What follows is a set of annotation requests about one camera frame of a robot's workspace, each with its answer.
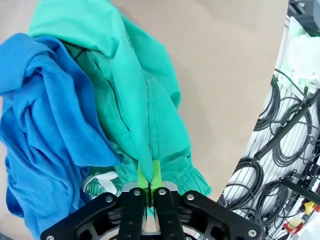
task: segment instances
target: screw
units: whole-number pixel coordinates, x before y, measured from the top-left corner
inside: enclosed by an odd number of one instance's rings
[[[134,194],[135,196],[139,196],[139,195],[140,195],[140,191],[139,191],[139,190],[134,190],[133,194]]]
[[[107,203],[111,203],[112,201],[113,201],[114,199],[112,198],[112,196],[107,196],[107,197],[105,197],[105,201],[107,202]]]
[[[249,234],[250,237],[255,237],[255,236],[257,236],[257,231],[251,229],[251,230],[248,232],[248,234]]]
[[[165,194],[166,194],[166,190],[160,189],[160,190],[159,190],[159,194],[160,194],[160,195],[165,195]]]
[[[186,199],[188,199],[188,200],[193,200],[193,199],[195,199],[195,196],[193,196],[192,194],[188,194],[187,196],[186,196]]]

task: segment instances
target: wire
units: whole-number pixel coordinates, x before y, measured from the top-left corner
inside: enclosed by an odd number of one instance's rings
[[[240,184],[240,183],[231,183],[231,184],[228,184],[226,187],[230,187],[230,186],[243,187],[243,188],[247,189],[247,193],[245,195],[243,195],[242,197],[239,197],[235,201],[229,202],[229,203],[226,202],[224,194],[222,193],[222,195],[219,197],[219,199],[217,201],[220,205],[226,207],[227,209],[230,209],[231,211],[242,208],[244,205],[246,205],[250,201],[252,201],[252,205],[253,205],[255,195],[257,194],[257,192],[261,188],[262,183],[264,181],[264,176],[265,176],[264,170],[258,162],[252,163],[249,159],[241,159],[239,161],[238,165],[236,166],[233,174],[235,174],[237,171],[240,171],[244,168],[253,168],[255,171],[255,180],[254,180],[252,186],[247,187],[247,186]]]
[[[293,97],[293,96],[286,96],[286,97],[283,97],[281,100],[280,100],[280,102],[282,102],[282,101],[284,101],[284,100],[295,100],[295,101],[297,101],[298,103],[300,103],[301,105],[303,104],[303,101],[301,101],[299,98],[297,98],[297,97]],[[281,127],[281,125],[283,124],[287,124],[289,122],[289,120],[287,120],[287,121],[285,121],[285,120],[274,120],[274,121],[272,121],[272,123],[273,124],[280,124],[280,126],[277,126],[277,128],[278,127]],[[270,124],[269,125],[269,130],[270,130],[270,132],[271,132],[271,134],[273,135],[273,136],[276,136],[276,134],[273,132],[273,129],[272,129],[272,125]]]
[[[271,237],[269,234],[268,234],[268,237],[271,238],[272,240],[278,240],[278,238],[280,237],[281,234],[284,234],[285,232],[278,232],[275,237]]]
[[[272,211],[263,214],[262,210],[266,199],[269,196],[273,196],[272,193],[276,189],[278,189],[278,192],[276,193],[276,201]],[[284,208],[288,197],[289,190],[287,187],[282,185],[281,182],[271,181],[264,185],[255,207],[255,223],[259,224],[261,227],[269,227],[274,221],[276,221],[279,213]]]
[[[249,195],[249,196],[250,196],[250,199],[252,200],[252,204],[251,204],[251,208],[252,208],[253,203],[254,203],[254,201],[255,201],[255,195],[254,195],[254,193],[251,191],[251,189],[250,189],[249,187],[247,187],[246,185],[243,185],[243,184],[241,184],[241,183],[229,183],[229,184],[227,184],[227,185],[225,186],[225,188],[228,188],[228,187],[231,187],[231,186],[239,186],[239,187],[245,188],[245,189],[248,191],[248,193],[246,193],[246,194],[244,195],[244,197],[245,197],[246,195]],[[235,204],[235,202],[227,203],[226,200],[225,200],[225,197],[224,197],[224,194],[223,194],[223,193],[222,193],[222,195],[219,197],[218,203],[219,203],[220,205],[224,206],[225,208],[230,209],[231,211],[237,210],[237,209],[238,209],[237,204],[239,204],[238,201],[237,201],[236,204]]]
[[[320,121],[320,98],[316,101],[316,115],[318,117],[318,121]]]
[[[293,217],[297,216],[297,215],[300,214],[300,213],[301,213],[301,212],[298,211],[296,214],[291,215],[291,216],[280,216],[280,215],[279,215],[279,216],[275,219],[275,221],[273,222],[273,225],[274,225],[275,229],[280,228],[281,225],[284,223],[285,220],[287,221],[287,223],[288,223],[291,227],[294,227],[294,226],[292,226],[292,225],[290,224],[290,222],[288,221],[288,219],[289,219],[289,218],[293,218]],[[276,226],[276,221],[277,221],[279,218],[282,218],[283,220],[280,222],[279,226]]]
[[[299,122],[299,120],[306,115],[309,108],[318,100],[320,97],[320,90],[318,89],[311,98],[307,99],[304,104],[301,104],[301,108],[298,112],[289,120],[285,126],[279,127],[276,135],[268,141],[259,151],[257,151],[251,158],[252,162],[261,160],[270,150],[272,150],[277,144],[280,143],[281,139],[287,135],[288,132]]]
[[[310,139],[313,139],[313,140],[311,140],[308,144],[313,144],[313,153],[315,152],[315,149],[316,149],[316,143],[319,143],[320,142],[320,139],[315,139],[313,136],[311,136],[310,137]],[[313,156],[311,156],[311,157],[309,157],[309,158],[305,158],[305,156],[300,156],[300,159],[302,159],[303,160],[303,163],[304,164],[307,164],[308,162],[310,162],[310,161],[314,161],[314,159],[316,158],[316,157],[318,157],[318,156],[320,156],[320,152],[319,153],[317,153],[316,155],[313,155]]]
[[[242,207],[242,208],[239,208],[237,210],[243,212],[245,215],[245,218],[248,217],[248,219],[251,221],[251,222],[254,222],[255,221],[255,215],[251,213],[251,211],[253,212],[256,212],[256,210],[254,210],[252,208],[253,205],[251,205],[250,207]]]
[[[278,112],[280,109],[281,97],[280,97],[280,89],[275,76],[272,77],[271,87],[272,87],[271,99],[268,105],[266,106],[266,108],[264,109],[264,111],[259,115],[258,120],[256,121],[254,130],[253,130],[255,132],[266,129],[278,115]]]
[[[281,74],[281,75],[283,75],[286,79],[288,79],[289,82],[297,89],[297,91],[298,91],[304,98],[310,99],[310,98],[313,97],[313,96],[308,97],[305,93],[303,93],[303,92],[301,91],[301,89],[300,89],[300,88],[291,80],[291,78],[288,77],[284,72],[282,72],[282,71],[280,71],[279,69],[276,69],[276,68],[274,69],[274,71],[277,72],[277,73],[279,73],[279,74]]]
[[[277,135],[277,132],[281,128],[284,127],[284,125],[282,125],[283,122],[287,123],[288,121],[290,121],[292,115],[295,115],[296,112],[298,112],[301,109],[302,101],[298,100],[298,99],[295,99],[295,100],[298,101],[298,103],[293,104],[287,110],[287,112],[284,114],[282,120],[281,121],[274,121],[275,123],[281,123],[280,126],[277,128],[275,135]],[[305,121],[306,121],[305,125],[307,126],[307,135],[305,137],[304,143],[302,144],[302,147],[300,148],[300,150],[292,156],[286,156],[281,150],[281,142],[280,141],[273,148],[273,151],[272,151],[273,161],[280,168],[288,167],[291,164],[293,164],[297,159],[299,159],[300,155],[303,154],[303,152],[306,150],[306,148],[310,142],[310,137],[311,137],[311,133],[312,133],[312,117],[311,117],[310,111],[307,110],[302,117],[304,117]]]
[[[274,124],[286,124],[287,122],[288,121],[273,121]],[[310,127],[314,128],[314,129],[316,129],[317,131],[320,132],[320,128],[319,127],[316,127],[315,125],[312,125],[312,124],[308,124],[308,123],[306,123],[304,121],[298,121],[297,124],[303,124],[303,125],[306,125],[306,126],[310,126]]]
[[[109,240],[117,240],[117,238],[118,238],[118,234],[117,235],[114,235],[113,237],[111,237]]]

